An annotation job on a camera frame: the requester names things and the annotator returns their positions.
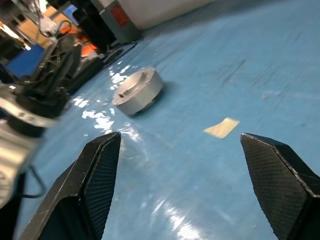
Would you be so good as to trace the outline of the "orange object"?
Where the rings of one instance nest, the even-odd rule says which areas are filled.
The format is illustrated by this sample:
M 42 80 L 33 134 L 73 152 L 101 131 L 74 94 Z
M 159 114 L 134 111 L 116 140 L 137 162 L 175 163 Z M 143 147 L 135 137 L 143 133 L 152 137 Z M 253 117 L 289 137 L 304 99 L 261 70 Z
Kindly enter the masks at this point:
M 75 42 L 82 46 L 81 56 L 88 57 L 90 54 L 97 51 L 97 47 L 90 41 L 89 37 L 77 27 L 75 30 Z

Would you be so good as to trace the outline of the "black flat base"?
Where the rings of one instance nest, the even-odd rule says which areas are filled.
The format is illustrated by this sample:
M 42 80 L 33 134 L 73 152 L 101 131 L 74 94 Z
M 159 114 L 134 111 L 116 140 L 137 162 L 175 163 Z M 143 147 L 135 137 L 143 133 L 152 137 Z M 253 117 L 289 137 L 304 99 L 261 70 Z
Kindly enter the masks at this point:
M 93 78 L 103 68 L 103 65 L 99 57 L 86 60 L 76 70 L 70 69 L 61 85 L 69 95 L 73 95 Z

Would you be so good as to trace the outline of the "large white foam backdrop board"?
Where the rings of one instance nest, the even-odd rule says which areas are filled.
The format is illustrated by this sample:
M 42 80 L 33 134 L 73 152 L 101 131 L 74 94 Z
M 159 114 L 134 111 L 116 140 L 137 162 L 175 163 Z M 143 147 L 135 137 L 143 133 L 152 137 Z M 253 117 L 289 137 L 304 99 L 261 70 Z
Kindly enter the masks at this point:
M 140 30 L 189 13 L 216 0 L 118 0 Z

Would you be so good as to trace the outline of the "grey box with red label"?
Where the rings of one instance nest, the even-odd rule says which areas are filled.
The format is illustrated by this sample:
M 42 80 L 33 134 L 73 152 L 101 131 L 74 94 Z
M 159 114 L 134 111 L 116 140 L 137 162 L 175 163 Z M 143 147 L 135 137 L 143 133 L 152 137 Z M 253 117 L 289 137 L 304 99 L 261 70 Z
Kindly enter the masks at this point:
M 121 44 L 134 42 L 141 36 L 118 0 L 90 0 L 99 16 Z

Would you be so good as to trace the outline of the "silver motor housing copper coils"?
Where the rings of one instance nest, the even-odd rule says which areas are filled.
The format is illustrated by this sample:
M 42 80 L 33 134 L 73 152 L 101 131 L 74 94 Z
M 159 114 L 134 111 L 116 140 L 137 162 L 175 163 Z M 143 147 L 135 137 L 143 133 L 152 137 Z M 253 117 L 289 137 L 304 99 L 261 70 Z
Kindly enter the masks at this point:
M 145 109 L 164 88 L 164 82 L 154 68 L 142 68 L 131 74 L 117 89 L 112 104 L 127 116 Z

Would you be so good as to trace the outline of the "black machine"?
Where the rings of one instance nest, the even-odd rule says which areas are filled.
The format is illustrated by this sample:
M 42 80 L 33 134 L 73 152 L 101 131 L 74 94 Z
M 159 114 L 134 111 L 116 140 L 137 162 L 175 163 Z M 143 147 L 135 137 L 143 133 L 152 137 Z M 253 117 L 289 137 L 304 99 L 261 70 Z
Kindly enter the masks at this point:
M 101 18 L 99 11 L 93 5 L 75 10 L 72 16 L 90 42 L 102 53 L 105 53 L 116 40 L 112 31 Z

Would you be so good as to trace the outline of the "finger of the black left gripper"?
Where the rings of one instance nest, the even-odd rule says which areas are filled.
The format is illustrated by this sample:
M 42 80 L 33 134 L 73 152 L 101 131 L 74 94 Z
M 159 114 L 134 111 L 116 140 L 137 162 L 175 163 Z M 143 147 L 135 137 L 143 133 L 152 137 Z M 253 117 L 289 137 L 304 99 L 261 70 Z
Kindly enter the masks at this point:
M 45 85 L 55 87 L 58 84 L 57 73 L 62 64 L 60 41 L 51 44 L 42 56 L 36 70 L 31 75 L 31 86 Z
M 81 63 L 82 45 L 77 43 L 67 47 L 59 43 L 58 46 L 59 62 L 48 80 L 48 89 L 56 90 L 62 87 L 70 90 L 76 83 L 75 74 Z

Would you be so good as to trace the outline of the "yellowish tape patch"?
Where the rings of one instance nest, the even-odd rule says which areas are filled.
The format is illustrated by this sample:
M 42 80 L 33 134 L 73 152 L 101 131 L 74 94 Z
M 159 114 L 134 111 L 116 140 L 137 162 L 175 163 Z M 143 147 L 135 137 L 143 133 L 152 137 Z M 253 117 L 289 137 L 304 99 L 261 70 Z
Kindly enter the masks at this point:
M 237 127 L 239 123 L 239 120 L 226 117 L 220 123 L 204 129 L 203 132 L 218 139 L 224 139 L 229 133 L 234 130 L 234 128 Z

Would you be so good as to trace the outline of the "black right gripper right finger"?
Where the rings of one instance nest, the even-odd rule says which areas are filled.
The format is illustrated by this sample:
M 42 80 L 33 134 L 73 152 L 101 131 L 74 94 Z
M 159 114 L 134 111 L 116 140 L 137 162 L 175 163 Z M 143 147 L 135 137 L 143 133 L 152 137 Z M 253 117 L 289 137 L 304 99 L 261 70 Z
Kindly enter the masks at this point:
M 254 194 L 278 240 L 320 240 L 320 176 L 293 149 L 242 133 Z

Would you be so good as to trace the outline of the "blue panel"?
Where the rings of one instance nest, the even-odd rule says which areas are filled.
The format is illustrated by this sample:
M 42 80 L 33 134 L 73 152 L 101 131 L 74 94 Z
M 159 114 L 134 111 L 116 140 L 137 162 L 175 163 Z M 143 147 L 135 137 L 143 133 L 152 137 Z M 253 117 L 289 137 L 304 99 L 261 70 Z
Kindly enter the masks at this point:
M 18 78 L 29 76 L 36 70 L 44 52 L 41 46 L 33 45 L 30 50 L 19 53 L 5 68 Z

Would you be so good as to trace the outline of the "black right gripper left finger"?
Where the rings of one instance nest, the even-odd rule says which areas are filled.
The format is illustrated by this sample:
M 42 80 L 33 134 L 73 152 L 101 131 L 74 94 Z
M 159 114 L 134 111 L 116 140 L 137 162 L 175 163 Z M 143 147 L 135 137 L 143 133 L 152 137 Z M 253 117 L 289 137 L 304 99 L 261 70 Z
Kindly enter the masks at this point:
M 102 240 L 121 140 L 116 131 L 88 142 L 56 179 L 19 240 Z

